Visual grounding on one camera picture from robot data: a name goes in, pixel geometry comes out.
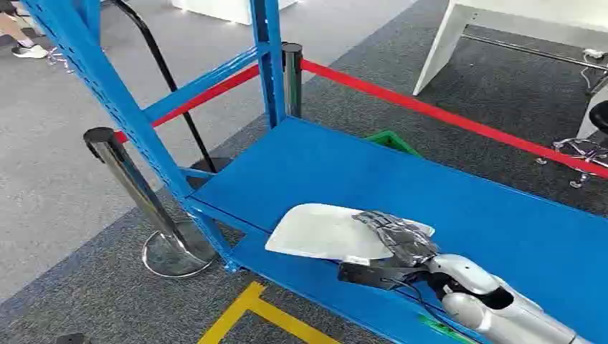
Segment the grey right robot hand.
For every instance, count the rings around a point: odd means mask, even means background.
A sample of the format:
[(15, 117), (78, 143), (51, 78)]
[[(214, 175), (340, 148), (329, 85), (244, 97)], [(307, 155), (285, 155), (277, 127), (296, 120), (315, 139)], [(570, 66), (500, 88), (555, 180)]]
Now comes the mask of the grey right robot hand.
[(365, 224), (383, 245), (408, 267), (424, 264), (439, 253), (432, 241), (435, 229), (380, 211), (362, 211), (352, 218)]

